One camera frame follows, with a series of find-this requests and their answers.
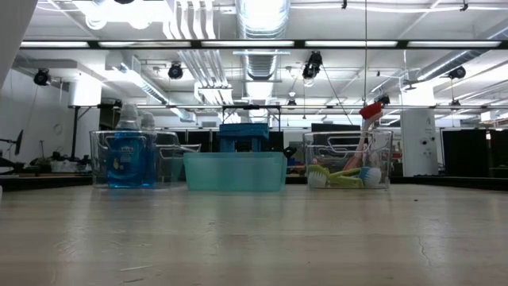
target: clear plastic bin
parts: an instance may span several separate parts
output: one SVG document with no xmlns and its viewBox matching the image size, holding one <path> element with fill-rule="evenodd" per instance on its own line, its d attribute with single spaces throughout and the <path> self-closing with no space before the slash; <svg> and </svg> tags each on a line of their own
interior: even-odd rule
<svg viewBox="0 0 508 286">
<path fill-rule="evenodd" d="M 385 130 L 304 134 L 309 188 L 388 189 L 392 138 Z"/>
<path fill-rule="evenodd" d="M 189 191 L 280 191 L 286 183 L 283 153 L 186 153 Z"/>
<path fill-rule="evenodd" d="M 92 131 L 90 146 L 93 185 L 99 188 L 164 188 L 182 183 L 183 154 L 199 150 L 180 146 L 176 134 L 168 131 Z M 124 156 L 119 153 L 128 154 L 125 173 L 121 172 Z"/>
</svg>

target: table surface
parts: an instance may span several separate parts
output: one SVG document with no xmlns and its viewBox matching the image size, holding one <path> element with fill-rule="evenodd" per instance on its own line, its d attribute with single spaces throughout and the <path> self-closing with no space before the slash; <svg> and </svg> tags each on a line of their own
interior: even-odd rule
<svg viewBox="0 0 508 286">
<path fill-rule="evenodd" d="M 0 284 L 506 285 L 508 193 L 4 193 Z"/>
</svg>

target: blue stool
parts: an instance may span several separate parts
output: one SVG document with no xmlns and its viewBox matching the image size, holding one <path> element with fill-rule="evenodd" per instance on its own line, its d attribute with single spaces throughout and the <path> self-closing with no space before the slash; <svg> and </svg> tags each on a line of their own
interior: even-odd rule
<svg viewBox="0 0 508 286">
<path fill-rule="evenodd" d="M 237 141 L 251 141 L 252 151 L 261 151 L 261 139 L 268 140 L 268 124 L 239 123 L 223 124 L 219 126 L 221 152 L 235 152 Z"/>
</svg>

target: ventilation duct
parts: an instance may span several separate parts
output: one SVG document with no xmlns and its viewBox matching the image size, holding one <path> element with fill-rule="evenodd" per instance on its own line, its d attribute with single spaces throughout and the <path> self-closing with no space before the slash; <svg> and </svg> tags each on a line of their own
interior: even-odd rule
<svg viewBox="0 0 508 286">
<path fill-rule="evenodd" d="M 487 39 L 492 41 L 504 41 L 508 40 L 508 20 L 496 25 L 495 27 L 487 30 L 485 33 L 481 33 L 478 39 Z M 483 50 L 468 50 L 462 52 L 450 52 L 448 55 L 440 58 L 433 62 L 427 67 L 424 67 L 418 72 L 410 72 L 408 83 L 420 83 L 435 79 L 440 75 L 448 73 L 463 64 L 466 64 L 470 60 L 489 52 L 487 49 Z M 383 87 L 385 91 L 391 89 L 398 84 L 398 80 L 389 80 L 384 85 L 377 87 L 375 90 Z"/>
<path fill-rule="evenodd" d="M 236 0 L 236 5 L 242 39 L 267 40 L 284 37 L 289 21 L 290 0 Z M 273 83 L 267 81 L 273 79 L 278 61 L 278 56 L 243 56 L 245 77 L 255 81 L 245 84 L 248 96 L 253 99 L 267 99 L 271 96 Z"/>
</svg>

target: blue plastic bottle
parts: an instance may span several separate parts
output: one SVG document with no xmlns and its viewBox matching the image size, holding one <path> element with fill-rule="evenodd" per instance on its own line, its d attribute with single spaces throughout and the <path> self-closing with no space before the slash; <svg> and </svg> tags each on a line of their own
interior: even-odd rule
<svg viewBox="0 0 508 286">
<path fill-rule="evenodd" d="M 153 119 L 153 114 L 149 112 L 143 113 L 143 118 L 141 119 L 141 130 L 143 130 L 143 135 L 147 138 L 146 144 L 146 168 L 144 170 L 144 187 L 155 187 L 157 181 L 156 174 L 156 140 L 157 134 L 155 132 L 156 124 Z"/>
<path fill-rule="evenodd" d="M 147 138 L 139 131 L 135 105 L 124 103 L 116 130 L 106 160 L 108 185 L 143 187 Z"/>
</svg>

